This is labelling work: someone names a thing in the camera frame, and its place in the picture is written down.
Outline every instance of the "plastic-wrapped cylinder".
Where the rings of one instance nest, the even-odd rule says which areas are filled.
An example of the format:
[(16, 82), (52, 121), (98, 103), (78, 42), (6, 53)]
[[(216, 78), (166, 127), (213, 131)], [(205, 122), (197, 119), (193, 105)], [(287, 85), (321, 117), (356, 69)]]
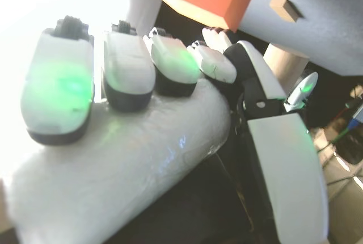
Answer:
[(155, 95), (139, 113), (94, 104), (86, 134), (72, 145), (14, 145), (29, 154), (5, 181), (21, 242), (104, 242), (215, 153), (229, 126), (225, 99), (200, 79), (191, 97)]

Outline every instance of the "small wooden block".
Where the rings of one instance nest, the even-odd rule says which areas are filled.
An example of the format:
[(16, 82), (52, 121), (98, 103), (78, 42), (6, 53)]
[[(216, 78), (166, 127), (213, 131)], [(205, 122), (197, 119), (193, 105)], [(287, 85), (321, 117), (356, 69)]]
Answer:
[(287, 22), (296, 22), (299, 19), (298, 13), (292, 8), (289, 0), (271, 0), (270, 8), (272, 8), (282, 20)]

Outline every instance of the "robotic hand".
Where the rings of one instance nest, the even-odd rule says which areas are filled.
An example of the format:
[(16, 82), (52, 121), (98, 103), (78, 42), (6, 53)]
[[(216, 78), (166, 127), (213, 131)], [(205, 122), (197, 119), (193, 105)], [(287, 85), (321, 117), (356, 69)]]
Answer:
[[(238, 114), (235, 127), (240, 143), (236, 150), (253, 160), (252, 176), (259, 179), (261, 193), (271, 206), (280, 242), (318, 244), (326, 239), (327, 198), (314, 145), (299, 116), (285, 114), (286, 95), (250, 43), (239, 41), (222, 55), (200, 43), (187, 49), (179, 40), (153, 29), (143, 38), (155, 66), (153, 75), (140, 38), (132, 29), (124, 30), (122, 23), (113, 26), (112, 32), (105, 34), (103, 69), (109, 107), (106, 102), (91, 103), (92, 45), (87, 42), (86, 27), (73, 22), (78, 23), (78, 28), (70, 31), (78, 31), (78, 36), (64, 38), (63, 32), (59, 39), (56, 35), (41, 36), (29, 72), (38, 73), (37, 66), (42, 62), (39, 65), (43, 75), (29, 75), (37, 79), (28, 79), (24, 88), (22, 114), (31, 137), (43, 144), (74, 142), (79, 136), (75, 139), (69, 134), (81, 128), (87, 118), (90, 126), (86, 133), (82, 132), (83, 139), (71, 145), (52, 147), (34, 142), (28, 147), (29, 160), (5, 182), (9, 214), (20, 239), (29, 244), (99, 244), (110, 237), (225, 142), (229, 109), (216, 88), (222, 93), (233, 92), (225, 97), (229, 103), (237, 104), (231, 106)], [(49, 68), (43, 69), (46, 61), (39, 60), (39, 54), (53, 41), (57, 44), (47, 53), (49, 68), (53, 65), (50, 58), (56, 54), (62, 61), (73, 62), (72, 69), (82, 65), (82, 71), (68, 76), (68, 71), (48, 74)], [(124, 62), (125, 59), (132, 59), (134, 64)], [(142, 88), (128, 74), (137, 69), (147, 77)], [(199, 69), (211, 83), (198, 79)], [(59, 79), (68, 81), (69, 77), (76, 84), (83, 84), (78, 83), (83, 80), (83, 73), (87, 74), (87, 97), (56, 91)], [(119, 77), (130, 84), (123, 85)], [(150, 98), (154, 81), (158, 94)], [(47, 99), (58, 99), (60, 95), (62, 102), (72, 104), (61, 111), (47, 106), (37, 95), (43, 85), (49, 87)], [(141, 95), (142, 105), (135, 106)], [(170, 95), (189, 97), (167, 97)], [(31, 100), (42, 108), (40, 112), (26, 110)], [(117, 101), (132, 104), (123, 106)], [(78, 112), (73, 108), (75, 104), (82, 108), (77, 120), (72, 117)], [(42, 140), (33, 133), (42, 134)]]

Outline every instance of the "green wire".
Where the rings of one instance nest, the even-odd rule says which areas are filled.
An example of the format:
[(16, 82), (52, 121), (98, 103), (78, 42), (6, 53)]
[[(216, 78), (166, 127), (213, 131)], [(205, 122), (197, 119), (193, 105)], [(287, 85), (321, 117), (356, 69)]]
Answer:
[(318, 150), (318, 153), (323, 151), (324, 149), (326, 149), (327, 147), (329, 147), (330, 145), (333, 145), (335, 143), (338, 142), (339, 139), (341, 139), (344, 135), (346, 135), (349, 132), (349, 129), (346, 128), (345, 130), (343, 130), (341, 133), (338, 134), (337, 137), (335, 137), (333, 140), (331, 140), (325, 147), (323, 147), (322, 149)]

